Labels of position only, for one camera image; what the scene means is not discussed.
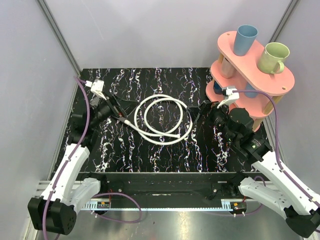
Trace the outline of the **grey shower head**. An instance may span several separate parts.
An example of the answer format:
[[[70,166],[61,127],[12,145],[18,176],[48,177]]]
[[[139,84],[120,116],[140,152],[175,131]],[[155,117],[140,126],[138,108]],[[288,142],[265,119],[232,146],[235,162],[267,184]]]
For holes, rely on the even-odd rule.
[[[124,100],[123,106],[124,106],[124,110],[125,110],[125,117],[117,117],[117,118],[113,117],[113,116],[110,116],[110,117],[115,118],[116,120],[120,120],[123,122],[135,110],[135,108],[138,106],[138,104],[139,103],[137,101]],[[96,121],[96,108],[94,108],[91,116],[92,116],[90,119],[90,126],[91,127],[95,127],[101,123],[101,122]]]

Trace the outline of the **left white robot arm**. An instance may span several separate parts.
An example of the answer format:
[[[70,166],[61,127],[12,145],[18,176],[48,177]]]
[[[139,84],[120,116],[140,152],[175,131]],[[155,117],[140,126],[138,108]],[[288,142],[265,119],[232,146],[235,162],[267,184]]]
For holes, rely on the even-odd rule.
[[[96,143],[97,127],[109,117],[127,116],[130,103],[113,94],[95,97],[93,101],[86,104],[83,114],[72,114],[63,159],[42,194],[28,202],[27,209],[36,230],[68,235],[75,226],[77,214],[90,198],[103,198],[108,193],[106,178],[95,173],[84,179],[77,189],[73,186]]]

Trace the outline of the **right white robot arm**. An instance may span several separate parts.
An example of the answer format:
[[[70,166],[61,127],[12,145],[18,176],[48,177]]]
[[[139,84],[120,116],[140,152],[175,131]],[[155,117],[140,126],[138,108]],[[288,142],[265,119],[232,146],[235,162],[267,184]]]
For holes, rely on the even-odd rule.
[[[189,106],[194,124],[201,122],[216,128],[230,148],[247,164],[267,177],[276,191],[237,172],[228,182],[232,198],[241,195],[254,199],[279,214],[297,235],[309,238],[320,226],[320,195],[304,184],[279,158],[268,141],[252,130],[253,119],[244,108],[229,109],[218,102],[204,101]]]

